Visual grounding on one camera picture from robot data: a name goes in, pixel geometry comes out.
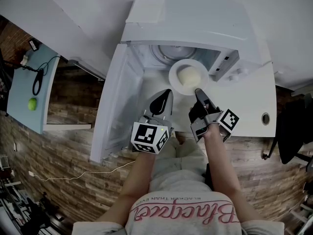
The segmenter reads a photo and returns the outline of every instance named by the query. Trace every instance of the white plate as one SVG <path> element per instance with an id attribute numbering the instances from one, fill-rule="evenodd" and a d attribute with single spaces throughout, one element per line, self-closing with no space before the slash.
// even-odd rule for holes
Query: white plate
<path id="1" fill-rule="evenodd" d="M 195 67 L 201 76 L 200 83 L 195 87 L 188 88 L 188 87 L 183 86 L 181 84 L 181 82 L 179 81 L 179 78 L 177 76 L 177 73 L 181 69 L 183 69 L 187 66 Z M 173 66 L 170 69 L 168 79 L 170 81 L 170 84 L 173 86 L 173 88 L 176 91 L 178 91 L 180 94 L 189 96 L 189 95 L 195 94 L 196 88 L 200 88 L 202 90 L 205 89 L 205 87 L 209 81 L 209 73 L 208 73 L 207 69 L 205 68 L 205 66 L 202 63 L 200 63 L 199 61 L 194 60 L 194 59 L 182 59 L 182 60 L 179 60 L 178 62 L 173 64 Z"/>

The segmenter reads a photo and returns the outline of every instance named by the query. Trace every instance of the tennis ball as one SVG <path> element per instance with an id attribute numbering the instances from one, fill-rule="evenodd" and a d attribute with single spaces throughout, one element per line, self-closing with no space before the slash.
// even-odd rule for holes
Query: tennis ball
<path id="1" fill-rule="evenodd" d="M 36 106 L 37 106 L 37 100 L 35 98 L 31 98 L 28 101 L 28 109 L 30 111 L 34 111 L 36 109 Z"/>

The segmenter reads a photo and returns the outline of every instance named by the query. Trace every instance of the t-shirt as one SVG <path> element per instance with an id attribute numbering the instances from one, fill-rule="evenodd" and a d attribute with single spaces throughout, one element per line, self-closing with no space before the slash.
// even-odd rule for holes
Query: t-shirt
<path id="1" fill-rule="evenodd" d="M 284 224 L 264 220 L 240 223 L 231 200 L 211 191 L 204 178 L 188 170 L 168 173 L 150 183 L 138 199 L 125 229 L 111 222 L 77 222 L 73 235 L 283 235 Z"/>

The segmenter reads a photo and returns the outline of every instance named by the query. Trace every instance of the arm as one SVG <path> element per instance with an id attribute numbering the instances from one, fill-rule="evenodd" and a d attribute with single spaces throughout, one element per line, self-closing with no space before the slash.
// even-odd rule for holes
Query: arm
<path id="1" fill-rule="evenodd" d="M 140 152 L 129 173 L 122 191 L 113 206 L 97 222 L 114 222 L 126 225 L 132 205 L 140 197 L 148 193 L 155 155 Z"/>
<path id="2" fill-rule="evenodd" d="M 204 134 L 204 143 L 214 190 L 231 199 L 241 223 L 249 220 L 262 220 L 263 218 L 241 193 L 239 180 L 227 155 L 218 124 L 209 125 L 208 131 Z"/>

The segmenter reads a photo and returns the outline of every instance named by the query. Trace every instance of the round hole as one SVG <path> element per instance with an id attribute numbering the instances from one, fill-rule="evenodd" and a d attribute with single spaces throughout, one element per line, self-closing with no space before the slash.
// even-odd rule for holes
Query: round hole
<path id="1" fill-rule="evenodd" d="M 262 123 L 263 123 L 263 125 L 268 125 L 269 124 L 269 114 L 268 113 L 263 113 L 263 115 L 262 115 Z"/>

